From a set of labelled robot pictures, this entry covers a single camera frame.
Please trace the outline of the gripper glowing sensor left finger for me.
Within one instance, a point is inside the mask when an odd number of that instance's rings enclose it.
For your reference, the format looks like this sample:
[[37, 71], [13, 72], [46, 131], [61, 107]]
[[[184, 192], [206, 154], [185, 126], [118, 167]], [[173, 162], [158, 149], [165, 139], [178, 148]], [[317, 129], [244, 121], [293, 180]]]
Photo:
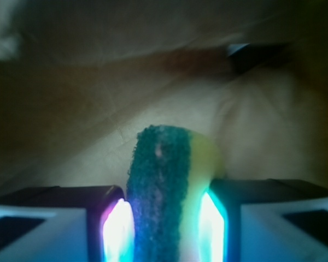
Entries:
[[132, 261], [118, 186], [31, 187], [0, 196], [0, 261]]

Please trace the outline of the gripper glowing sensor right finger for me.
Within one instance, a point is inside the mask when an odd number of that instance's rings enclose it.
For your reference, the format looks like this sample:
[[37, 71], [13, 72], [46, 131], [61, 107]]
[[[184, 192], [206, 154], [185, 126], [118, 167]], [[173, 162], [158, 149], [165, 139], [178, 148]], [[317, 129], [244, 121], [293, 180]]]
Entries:
[[328, 189], [302, 180], [213, 180], [201, 261], [328, 261]]

